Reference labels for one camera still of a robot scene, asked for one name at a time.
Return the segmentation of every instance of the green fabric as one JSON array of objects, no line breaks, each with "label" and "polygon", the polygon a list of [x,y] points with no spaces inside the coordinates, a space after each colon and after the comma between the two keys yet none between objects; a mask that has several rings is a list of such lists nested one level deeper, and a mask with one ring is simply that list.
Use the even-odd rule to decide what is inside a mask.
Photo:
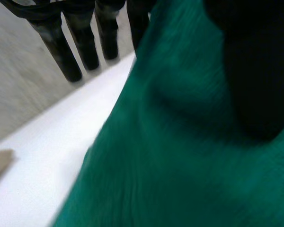
[{"label": "green fabric", "polygon": [[55,227],[284,227],[284,131],[241,134],[221,44],[201,0],[159,0]]}]

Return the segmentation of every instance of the gray floor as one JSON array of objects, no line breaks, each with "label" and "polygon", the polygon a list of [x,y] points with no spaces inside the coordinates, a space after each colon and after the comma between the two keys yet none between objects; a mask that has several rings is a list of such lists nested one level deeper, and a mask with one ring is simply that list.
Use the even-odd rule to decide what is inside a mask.
[{"label": "gray floor", "polygon": [[[133,51],[126,10],[118,16],[120,57]],[[87,73],[71,35],[63,30],[88,81],[111,66],[103,58],[95,20],[95,34],[101,70]],[[39,35],[23,19],[0,4],[0,140],[76,89],[63,77]]]}]

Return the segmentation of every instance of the leg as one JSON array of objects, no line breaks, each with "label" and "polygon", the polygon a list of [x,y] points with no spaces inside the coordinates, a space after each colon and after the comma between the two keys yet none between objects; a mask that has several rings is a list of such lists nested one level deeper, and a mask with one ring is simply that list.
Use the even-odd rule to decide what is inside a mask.
[{"label": "leg", "polygon": [[127,15],[131,26],[133,47],[137,52],[138,46],[148,27],[148,13],[157,0],[127,0]]},{"label": "leg", "polygon": [[81,80],[80,68],[62,32],[60,14],[47,20],[28,20],[39,33],[49,52],[69,82]]},{"label": "leg", "polygon": [[106,60],[112,60],[118,56],[116,16],[124,4],[125,0],[96,1],[95,17],[103,55]]},{"label": "leg", "polygon": [[39,33],[66,79],[81,79],[81,71],[61,29],[61,9],[57,3],[22,6],[12,0],[0,0],[17,17],[25,18]]},{"label": "leg", "polygon": [[284,129],[284,9],[247,34],[226,34],[225,75],[238,120],[256,139]]},{"label": "leg", "polygon": [[92,0],[68,0],[62,2],[63,14],[71,31],[79,55],[86,70],[94,70],[99,66],[94,35],[90,21],[95,3]]}]

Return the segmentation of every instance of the white surface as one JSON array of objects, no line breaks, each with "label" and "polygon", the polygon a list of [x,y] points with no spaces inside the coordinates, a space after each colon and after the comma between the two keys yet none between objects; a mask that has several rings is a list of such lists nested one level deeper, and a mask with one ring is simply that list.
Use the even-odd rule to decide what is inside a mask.
[{"label": "white surface", "polygon": [[110,114],[134,54],[0,143],[16,162],[0,179],[0,227],[45,227],[79,173]]}]

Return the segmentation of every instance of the person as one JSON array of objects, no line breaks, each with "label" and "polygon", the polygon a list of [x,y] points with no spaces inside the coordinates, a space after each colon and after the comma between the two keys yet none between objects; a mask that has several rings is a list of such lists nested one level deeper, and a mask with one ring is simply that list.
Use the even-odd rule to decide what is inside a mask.
[{"label": "person", "polygon": [[[118,56],[116,16],[125,0],[0,0],[14,15],[26,19],[39,33],[49,52],[69,82],[81,80],[80,68],[62,32],[61,12],[74,39],[86,70],[99,66],[94,35],[90,27],[93,12],[99,30],[104,58]],[[155,0],[129,0],[130,20],[135,50],[148,26],[148,13]]]}]

